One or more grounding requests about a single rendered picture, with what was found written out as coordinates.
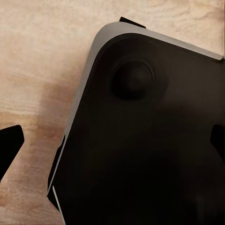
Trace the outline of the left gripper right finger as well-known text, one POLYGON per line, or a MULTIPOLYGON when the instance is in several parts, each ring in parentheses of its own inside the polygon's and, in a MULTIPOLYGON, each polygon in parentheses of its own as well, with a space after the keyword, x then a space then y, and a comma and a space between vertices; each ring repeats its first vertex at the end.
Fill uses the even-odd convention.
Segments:
POLYGON ((214 125, 211 136, 210 142, 217 150, 218 154, 225 162, 225 127, 221 125, 214 125))

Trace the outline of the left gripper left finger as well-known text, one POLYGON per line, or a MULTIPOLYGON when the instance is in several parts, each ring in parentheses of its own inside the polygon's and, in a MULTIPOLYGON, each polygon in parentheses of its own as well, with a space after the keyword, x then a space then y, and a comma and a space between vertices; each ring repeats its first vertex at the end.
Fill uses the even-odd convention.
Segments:
POLYGON ((20 125, 0 130, 0 180, 24 143, 20 125))

